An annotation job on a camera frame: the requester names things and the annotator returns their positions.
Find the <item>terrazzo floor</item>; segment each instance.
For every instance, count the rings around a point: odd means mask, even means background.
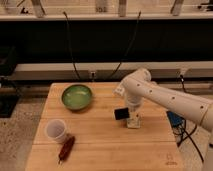
[[[24,171],[47,93],[48,88],[41,95],[25,93],[19,99],[11,118],[0,118],[1,171]],[[187,125],[187,130],[190,131],[193,123],[188,122]],[[199,127],[192,138],[204,156],[209,133]],[[199,171],[202,163],[190,140],[184,141],[179,149],[185,171]]]

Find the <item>black cable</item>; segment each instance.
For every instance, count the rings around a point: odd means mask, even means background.
[[[198,154],[199,154],[199,156],[200,156],[201,161],[204,162],[203,156],[202,156],[202,154],[201,154],[199,148],[197,147],[196,143],[195,143],[194,140],[192,139],[191,135],[190,135],[186,130],[184,130],[183,127],[180,127],[180,128],[182,129],[182,131],[183,131],[184,133],[186,133],[187,137],[189,137],[189,139],[191,140],[191,142],[192,142],[192,144],[194,145],[195,149],[197,150],[197,152],[198,152]]]
[[[23,4],[25,1],[26,1],[26,0],[20,1],[20,2],[16,5],[16,7],[19,7],[19,6],[20,6],[21,4]]]
[[[138,13],[138,17],[137,17],[137,22],[136,22],[136,26],[135,26],[135,29],[134,29],[134,33],[133,33],[132,39],[131,39],[128,47],[127,47],[127,50],[124,53],[124,57],[127,57],[127,55],[129,54],[130,49],[132,48],[133,43],[135,42],[135,38],[136,38],[136,35],[137,35],[137,31],[138,31],[138,24],[139,24],[139,21],[140,21],[140,17],[141,17],[141,11]],[[113,75],[115,75],[115,73],[121,67],[122,62],[123,62],[123,59],[120,60],[120,62],[118,64],[118,66],[116,67],[116,69],[105,80],[108,80],[108,79],[112,78]]]
[[[186,92],[186,89],[185,89],[185,84],[184,84],[184,77],[183,77],[183,75],[180,75],[180,80],[181,80],[181,84],[182,84],[182,89],[183,89],[183,91],[184,91],[185,93],[187,93],[187,92]]]
[[[66,21],[67,21],[67,41],[68,41],[68,48],[69,48],[69,53],[70,53],[70,56],[72,58],[72,64],[73,64],[73,67],[75,69],[75,73],[78,77],[79,80],[81,80],[81,77],[78,73],[78,70],[76,68],[76,65],[75,65],[75,60],[74,60],[74,57],[73,57],[73,52],[72,52],[72,41],[71,41],[71,32],[70,32],[70,25],[69,25],[69,18],[67,16],[67,13],[64,11],[63,14],[65,15],[66,17]]]

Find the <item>small black box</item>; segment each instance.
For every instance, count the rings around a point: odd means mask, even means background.
[[[114,113],[115,113],[115,119],[116,120],[129,118],[128,108],[115,109]]]

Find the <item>white cup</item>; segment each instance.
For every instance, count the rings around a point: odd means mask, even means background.
[[[45,127],[45,134],[48,138],[57,143],[65,142],[67,138],[66,124],[61,119],[50,120]]]

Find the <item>black wall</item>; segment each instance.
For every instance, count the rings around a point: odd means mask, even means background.
[[[213,20],[70,21],[76,62],[213,60]],[[19,63],[71,62],[66,21],[1,21],[0,46],[15,46]]]

